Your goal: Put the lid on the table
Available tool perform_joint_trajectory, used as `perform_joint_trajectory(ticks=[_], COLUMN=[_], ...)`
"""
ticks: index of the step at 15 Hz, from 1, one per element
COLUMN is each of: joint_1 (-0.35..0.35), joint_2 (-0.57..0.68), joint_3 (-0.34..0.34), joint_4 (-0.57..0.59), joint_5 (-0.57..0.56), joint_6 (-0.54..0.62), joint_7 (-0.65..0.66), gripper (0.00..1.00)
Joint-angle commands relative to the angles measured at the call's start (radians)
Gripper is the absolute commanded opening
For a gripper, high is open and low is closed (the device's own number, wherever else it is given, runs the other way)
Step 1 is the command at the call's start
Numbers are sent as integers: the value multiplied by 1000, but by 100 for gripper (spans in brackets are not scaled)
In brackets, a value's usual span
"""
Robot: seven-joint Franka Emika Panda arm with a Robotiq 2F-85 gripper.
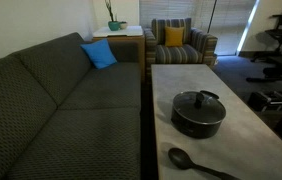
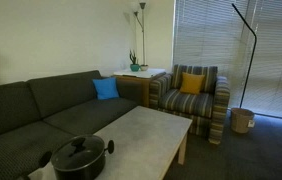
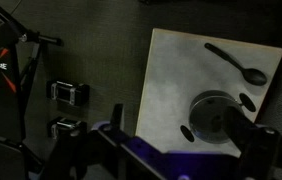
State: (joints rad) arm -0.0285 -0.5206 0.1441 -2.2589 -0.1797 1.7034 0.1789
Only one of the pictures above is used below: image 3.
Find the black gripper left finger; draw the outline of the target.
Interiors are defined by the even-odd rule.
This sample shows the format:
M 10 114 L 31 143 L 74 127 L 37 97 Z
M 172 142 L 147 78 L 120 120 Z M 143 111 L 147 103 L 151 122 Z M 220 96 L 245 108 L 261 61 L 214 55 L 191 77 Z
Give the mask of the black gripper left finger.
M 121 131 L 124 130 L 124 105 L 123 104 L 115 104 L 112 115 L 110 118 L 110 126 L 112 129 L 119 129 Z

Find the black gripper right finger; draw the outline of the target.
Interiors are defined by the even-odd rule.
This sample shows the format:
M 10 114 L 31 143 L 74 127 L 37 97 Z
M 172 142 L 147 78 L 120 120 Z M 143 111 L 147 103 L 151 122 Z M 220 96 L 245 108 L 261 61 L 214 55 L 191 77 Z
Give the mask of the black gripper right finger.
M 225 109 L 223 118 L 222 128 L 225 133 L 240 150 L 241 155 L 247 156 L 258 134 L 258 127 L 233 106 Z

